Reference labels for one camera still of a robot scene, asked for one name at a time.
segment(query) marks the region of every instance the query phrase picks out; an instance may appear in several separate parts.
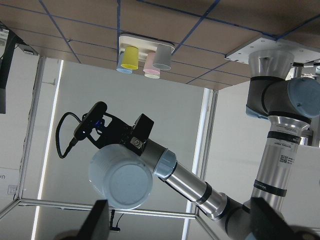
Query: qr code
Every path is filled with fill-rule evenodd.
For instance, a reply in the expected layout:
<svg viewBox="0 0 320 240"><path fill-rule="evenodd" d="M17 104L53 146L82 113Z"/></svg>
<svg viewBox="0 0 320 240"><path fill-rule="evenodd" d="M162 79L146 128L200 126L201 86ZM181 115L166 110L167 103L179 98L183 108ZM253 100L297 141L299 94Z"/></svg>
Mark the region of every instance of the qr code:
<svg viewBox="0 0 320 240"><path fill-rule="evenodd" d="M287 163L288 162L288 156L281 155L280 157L280 163Z"/></svg>

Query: tiled surface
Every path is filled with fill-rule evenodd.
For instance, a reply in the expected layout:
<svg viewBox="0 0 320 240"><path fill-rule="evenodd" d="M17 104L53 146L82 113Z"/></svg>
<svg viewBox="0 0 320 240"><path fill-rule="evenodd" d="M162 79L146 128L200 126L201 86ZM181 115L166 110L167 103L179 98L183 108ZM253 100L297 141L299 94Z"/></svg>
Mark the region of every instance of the tiled surface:
<svg viewBox="0 0 320 240"><path fill-rule="evenodd" d="M320 48L320 18L288 34L285 39L309 47Z"/></svg>
<svg viewBox="0 0 320 240"><path fill-rule="evenodd" d="M280 35L319 13L319 0L222 0L208 17Z"/></svg>
<svg viewBox="0 0 320 240"><path fill-rule="evenodd" d="M116 0L43 0L43 3L52 15L117 28Z"/></svg>
<svg viewBox="0 0 320 240"><path fill-rule="evenodd" d="M121 1L121 30L179 43L199 17L134 0Z"/></svg>
<svg viewBox="0 0 320 240"><path fill-rule="evenodd" d="M259 34L259 32L205 19L185 43L227 54Z"/></svg>
<svg viewBox="0 0 320 240"><path fill-rule="evenodd" d="M224 57L262 33L320 48L319 9L318 0L0 0L0 21L41 55L110 69L120 33L173 42L160 77L219 90L250 79L248 65Z"/></svg>

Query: robotic arm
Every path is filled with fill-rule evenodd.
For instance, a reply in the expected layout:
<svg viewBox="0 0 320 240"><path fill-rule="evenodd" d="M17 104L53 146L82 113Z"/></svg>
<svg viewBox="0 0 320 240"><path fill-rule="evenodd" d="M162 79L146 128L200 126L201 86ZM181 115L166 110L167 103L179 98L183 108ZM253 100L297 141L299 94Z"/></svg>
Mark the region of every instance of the robotic arm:
<svg viewBox="0 0 320 240"><path fill-rule="evenodd" d="M254 52L249 57L249 64L253 77L247 114L271 122L251 197L263 198L281 216L302 131L309 127L311 118L320 113L320 84L312 78L285 81L293 64L293 55L288 52ZM75 145L77 141L88 138L99 149L108 145L123 145L140 156L161 181L198 206L231 239L244 240L254 232L250 202L241 204L215 191L210 184L180 164L172 151L149 139L154 124L151 119L142 114L131 127L106 111L107 105L97 102L82 117L70 144ZM112 118L108 126L104 126L103 116ZM99 134L97 140L90 136L93 129Z"/></svg>

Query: blue joint cap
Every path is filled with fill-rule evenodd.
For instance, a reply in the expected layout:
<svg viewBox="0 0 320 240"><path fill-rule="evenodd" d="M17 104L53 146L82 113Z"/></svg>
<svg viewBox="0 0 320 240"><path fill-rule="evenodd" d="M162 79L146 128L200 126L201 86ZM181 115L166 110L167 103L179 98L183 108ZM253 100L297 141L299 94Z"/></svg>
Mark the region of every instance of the blue joint cap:
<svg viewBox="0 0 320 240"><path fill-rule="evenodd" d="M292 106L304 117L315 118L320 114L320 83L310 77L290 80L287 92Z"/></svg>
<svg viewBox="0 0 320 240"><path fill-rule="evenodd" d="M160 157L159 161L157 162L153 174L161 179L166 179L170 176L170 174L172 174L176 164L176 155L169 149L166 149Z"/></svg>
<svg viewBox="0 0 320 240"><path fill-rule="evenodd" d="M252 110L248 106L245 106L245 107L246 107L245 114L247 114L249 117L268 120L268 117L266 115L262 115L262 114L258 113L257 111Z"/></svg>

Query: white mounting plate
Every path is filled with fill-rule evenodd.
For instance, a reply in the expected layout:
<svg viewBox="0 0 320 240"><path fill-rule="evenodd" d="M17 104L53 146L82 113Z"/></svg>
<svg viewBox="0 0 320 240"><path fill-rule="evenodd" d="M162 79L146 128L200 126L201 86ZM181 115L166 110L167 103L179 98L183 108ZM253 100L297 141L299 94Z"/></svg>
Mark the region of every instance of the white mounting plate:
<svg viewBox="0 0 320 240"><path fill-rule="evenodd" d="M150 39L143 36L136 36L123 33L119 36L119 53L124 52L127 46L133 46L139 49L139 61L145 62L150 52L156 52L158 45L171 47L171 52L175 50L173 44L165 41Z"/></svg>
<svg viewBox="0 0 320 240"><path fill-rule="evenodd" d="M279 39L275 41L271 37L260 35L257 38L229 52L225 59L249 64L249 55L262 50L282 50L294 55L296 63L307 63L320 59L320 48L308 47L294 41Z"/></svg>

